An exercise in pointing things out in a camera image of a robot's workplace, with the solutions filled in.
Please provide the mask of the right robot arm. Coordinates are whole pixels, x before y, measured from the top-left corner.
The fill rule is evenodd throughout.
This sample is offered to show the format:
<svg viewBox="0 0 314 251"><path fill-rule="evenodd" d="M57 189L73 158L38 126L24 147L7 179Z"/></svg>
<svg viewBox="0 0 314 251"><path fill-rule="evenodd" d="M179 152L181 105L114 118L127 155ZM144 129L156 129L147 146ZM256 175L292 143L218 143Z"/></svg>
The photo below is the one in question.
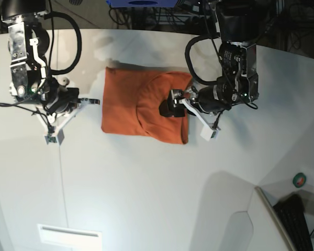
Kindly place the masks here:
<svg viewBox="0 0 314 251"><path fill-rule="evenodd" d="M77 52L70 66L63 70L51 68L54 36L42 27L41 19L61 18L73 27L77 39ZM1 20L8 25L10 52L10 94L13 106L31 104L39 106L48 115L65 116L77 108L78 88L60 84L56 76L71 72L82 53L82 35L77 23L65 13L54 12L50 1L3 1Z"/></svg>

